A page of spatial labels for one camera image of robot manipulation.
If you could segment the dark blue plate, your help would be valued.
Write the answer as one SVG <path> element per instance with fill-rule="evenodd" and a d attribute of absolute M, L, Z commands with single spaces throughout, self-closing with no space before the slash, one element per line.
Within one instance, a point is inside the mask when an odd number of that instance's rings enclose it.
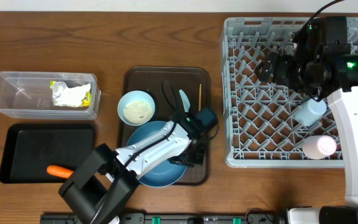
<path fill-rule="evenodd" d="M 166 121 L 152 121 L 137 128 L 129 140 L 127 146 L 135 144 L 162 129 Z M 149 187 L 166 187 L 177 182 L 186 172 L 186 166 L 171 164 L 168 160 L 162 162 L 143 175 L 139 182 Z"/>

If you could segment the light blue cup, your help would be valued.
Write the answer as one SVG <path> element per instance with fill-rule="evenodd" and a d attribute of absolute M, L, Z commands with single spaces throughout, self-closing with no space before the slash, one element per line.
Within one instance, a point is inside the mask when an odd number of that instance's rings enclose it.
<path fill-rule="evenodd" d="M 294 119 L 304 126 L 312 126 L 327 111 L 327 104 L 321 101 L 309 99 L 300 105 L 300 109 L 294 114 Z"/>

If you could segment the pink cup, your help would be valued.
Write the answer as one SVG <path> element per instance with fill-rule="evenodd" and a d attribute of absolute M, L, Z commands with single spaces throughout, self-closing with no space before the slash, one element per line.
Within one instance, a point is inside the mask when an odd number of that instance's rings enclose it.
<path fill-rule="evenodd" d="M 305 156 L 309 159 L 323 159 L 335 153 L 336 141 L 327 135 L 309 136 L 301 147 Z"/>

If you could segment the orange carrot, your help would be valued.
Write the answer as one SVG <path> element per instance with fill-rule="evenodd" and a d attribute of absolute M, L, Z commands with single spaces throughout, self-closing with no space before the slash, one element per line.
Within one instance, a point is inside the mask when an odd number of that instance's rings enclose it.
<path fill-rule="evenodd" d="M 47 173 L 55 177 L 68 179 L 72 175 L 73 171 L 61 166 L 50 165 L 47 167 Z"/>

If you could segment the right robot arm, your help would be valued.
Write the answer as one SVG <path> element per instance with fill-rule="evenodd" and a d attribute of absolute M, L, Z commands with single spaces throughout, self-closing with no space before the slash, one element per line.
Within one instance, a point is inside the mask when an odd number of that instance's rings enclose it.
<path fill-rule="evenodd" d="M 346 204 L 321 207 L 316 222 L 358 223 L 358 54 L 351 53 L 347 19 L 311 17 L 292 41 L 293 55 L 269 52 L 254 72 L 262 82 L 327 99 L 344 160 Z"/>

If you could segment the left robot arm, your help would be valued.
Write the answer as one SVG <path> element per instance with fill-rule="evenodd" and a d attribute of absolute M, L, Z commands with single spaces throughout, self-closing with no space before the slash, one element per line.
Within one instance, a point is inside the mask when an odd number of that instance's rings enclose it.
<path fill-rule="evenodd" d="M 153 135 L 126 147 L 95 148 L 73 171 L 59 194 L 82 223 L 111 223 L 139 186 L 140 178 L 162 162 L 185 155 L 218 123 L 204 108 L 167 122 Z"/>

